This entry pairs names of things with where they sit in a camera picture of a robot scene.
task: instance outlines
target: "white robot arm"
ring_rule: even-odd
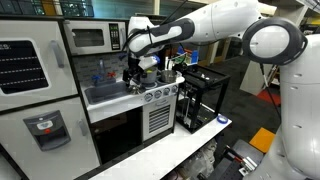
[[[250,60],[280,65],[282,125],[262,164],[245,179],[320,179],[319,35],[306,38],[286,19],[262,17],[257,0],[221,0],[160,26],[132,17],[128,32],[129,58],[143,59],[143,69],[156,63],[148,55],[166,44],[227,37],[241,38]]]

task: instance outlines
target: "sink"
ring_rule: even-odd
[[[123,81],[105,84],[98,87],[91,87],[86,89],[84,93],[87,96],[89,104],[97,104],[129,95],[127,92],[126,83]]]

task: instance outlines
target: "yellow object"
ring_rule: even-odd
[[[267,153],[274,136],[275,134],[273,134],[272,132],[264,128],[260,128],[256,135],[254,135],[254,137],[251,139],[250,144],[261,152]]]

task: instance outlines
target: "faucet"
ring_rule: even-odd
[[[98,73],[100,76],[100,81],[104,81],[104,78],[106,76],[106,68],[104,66],[104,61],[102,58],[100,58],[100,60],[99,60]]]

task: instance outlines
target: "microwave window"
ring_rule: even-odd
[[[104,45],[102,29],[73,29],[72,34],[76,47]]]

